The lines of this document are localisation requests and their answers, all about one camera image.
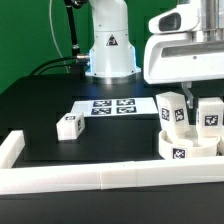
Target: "black tabletop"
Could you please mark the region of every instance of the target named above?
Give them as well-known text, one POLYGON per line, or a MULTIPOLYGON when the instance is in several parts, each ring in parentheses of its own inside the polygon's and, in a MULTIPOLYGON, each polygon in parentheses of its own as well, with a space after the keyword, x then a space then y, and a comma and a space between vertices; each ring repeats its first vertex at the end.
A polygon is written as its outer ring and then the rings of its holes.
MULTIPOLYGON (((195 82, 196 97, 224 95, 222 80, 195 82)), ((85 118, 76 141, 58 142, 57 121, 74 101, 182 93, 180 84, 86 83, 70 75, 24 77, 0 95, 0 141, 22 129, 26 147, 14 167, 161 159, 158 114, 85 118)), ((195 109, 188 110, 195 122, 195 109)), ((0 196, 1 223, 222 223, 224 184, 0 196)))

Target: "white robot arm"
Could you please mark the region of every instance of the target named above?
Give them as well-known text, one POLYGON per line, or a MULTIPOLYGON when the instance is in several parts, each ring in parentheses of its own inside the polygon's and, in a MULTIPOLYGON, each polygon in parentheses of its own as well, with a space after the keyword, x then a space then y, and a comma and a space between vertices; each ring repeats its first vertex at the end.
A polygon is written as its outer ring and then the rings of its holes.
POLYGON ((124 0, 89 0, 94 24, 87 79, 103 84, 136 78, 135 48, 129 42, 127 5, 124 0))

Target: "white cube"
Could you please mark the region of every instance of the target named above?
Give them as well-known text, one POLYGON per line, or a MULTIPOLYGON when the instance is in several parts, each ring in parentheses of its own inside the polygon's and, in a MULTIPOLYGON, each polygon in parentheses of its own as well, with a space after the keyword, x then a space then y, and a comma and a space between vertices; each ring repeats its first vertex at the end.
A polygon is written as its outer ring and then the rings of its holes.
POLYGON ((58 140, 77 139, 85 128, 83 113, 67 113, 57 123, 58 140))
POLYGON ((161 128, 173 135, 189 131, 186 102, 183 95, 167 92, 156 96, 161 128))
POLYGON ((196 129, 201 137, 222 134, 224 104, 219 97, 203 98, 198 101, 196 129))

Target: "green background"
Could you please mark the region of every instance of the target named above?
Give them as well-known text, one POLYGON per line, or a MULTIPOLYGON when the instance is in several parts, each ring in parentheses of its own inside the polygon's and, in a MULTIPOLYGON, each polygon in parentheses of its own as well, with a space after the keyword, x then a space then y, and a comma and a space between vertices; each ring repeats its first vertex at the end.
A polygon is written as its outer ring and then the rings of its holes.
MULTIPOLYGON (((175 7, 176 0, 126 0, 129 15, 129 39, 136 47, 137 64, 143 66, 143 55, 150 33, 150 18, 175 7)), ((34 68, 59 58, 49 23, 49 0, 1 0, 0 4, 0 93, 34 68)), ((74 10, 82 53, 93 44, 91 8, 86 4, 74 10)), ((63 0, 53 0, 53 24, 63 56, 71 55, 68 20, 63 0)), ((52 71, 65 72, 63 69, 52 71)))

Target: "white paper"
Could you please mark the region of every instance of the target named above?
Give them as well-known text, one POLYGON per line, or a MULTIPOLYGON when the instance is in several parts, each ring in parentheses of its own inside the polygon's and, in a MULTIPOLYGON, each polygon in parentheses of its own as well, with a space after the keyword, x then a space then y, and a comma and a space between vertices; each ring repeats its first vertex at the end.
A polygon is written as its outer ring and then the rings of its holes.
POLYGON ((71 113, 84 113, 84 117, 157 114, 152 97, 76 101, 71 113))

